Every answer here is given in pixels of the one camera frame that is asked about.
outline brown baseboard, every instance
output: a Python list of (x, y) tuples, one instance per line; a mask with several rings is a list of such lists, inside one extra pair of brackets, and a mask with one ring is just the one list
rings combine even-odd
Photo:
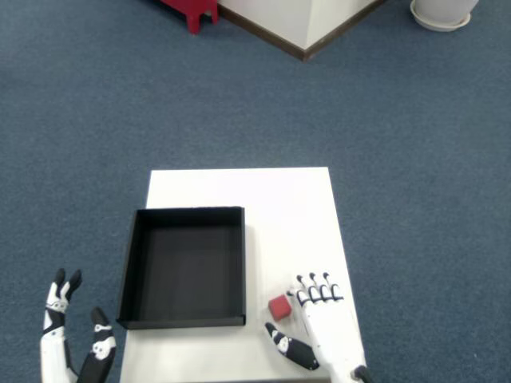
[(341, 34), (346, 32), (352, 26), (359, 23), (363, 18), (365, 18), (370, 12), (372, 12), (376, 7), (383, 4), (386, 0), (376, 0), (372, 2), (369, 6), (360, 10), (357, 14), (354, 14), (351, 18), (346, 20), (343, 24), (332, 30), (327, 36), (317, 41), (313, 45), (311, 45), (307, 49), (300, 48), (299, 46), (289, 42), (281, 38), (280, 36), (274, 34), (273, 32), (263, 28), (262, 26), (255, 24), (254, 22), (248, 20), (247, 18), (237, 14), (233, 10), (218, 5), (218, 11), (220, 16), (229, 20), (231, 23), (240, 26), (244, 30), (247, 30), (251, 34), (254, 34), (258, 38), (269, 42), (270, 44), (276, 46), (277, 48), (283, 50), (286, 53), (289, 53), (291, 56), (298, 58), (301, 61), (307, 61), (316, 53), (318, 53), (325, 46), (330, 44), (336, 38), (338, 38)]

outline red cube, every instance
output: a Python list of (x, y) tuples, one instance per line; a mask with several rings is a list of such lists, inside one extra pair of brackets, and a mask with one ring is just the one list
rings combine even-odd
[(285, 318), (291, 313), (291, 306), (287, 301), (285, 295), (280, 295), (279, 297), (272, 299), (268, 303), (268, 308), (270, 309), (271, 316), (278, 322), (280, 319)]

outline white robotic hand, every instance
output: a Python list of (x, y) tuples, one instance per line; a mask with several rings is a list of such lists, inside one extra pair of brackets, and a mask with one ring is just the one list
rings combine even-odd
[(318, 277), (297, 277), (302, 288), (287, 294), (299, 304), (301, 317), (312, 347), (280, 333), (266, 324), (280, 353), (307, 369), (322, 365), (332, 383), (372, 382), (366, 367), (362, 341), (355, 319), (344, 300), (339, 285), (328, 273)]
[(103, 383), (115, 357), (115, 339), (103, 311), (96, 307), (91, 313), (94, 324), (94, 344), (81, 372), (74, 371), (65, 339), (65, 312), (73, 292), (81, 284), (77, 270), (68, 282), (60, 269), (55, 275), (46, 299), (45, 321), (41, 337), (42, 383)]

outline white wall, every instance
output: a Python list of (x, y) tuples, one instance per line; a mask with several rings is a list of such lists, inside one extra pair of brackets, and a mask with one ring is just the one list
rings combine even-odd
[(312, 0), (311, 18), (304, 48), (324, 38), (348, 18), (375, 0)]
[(219, 0), (218, 3), (304, 49), (311, 4), (323, 0)]
[(375, 0), (219, 0), (219, 4), (306, 49)]

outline open box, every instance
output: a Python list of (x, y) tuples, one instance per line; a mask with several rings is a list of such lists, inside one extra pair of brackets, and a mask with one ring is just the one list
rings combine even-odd
[(117, 321), (126, 329), (242, 326), (244, 209), (138, 210)]

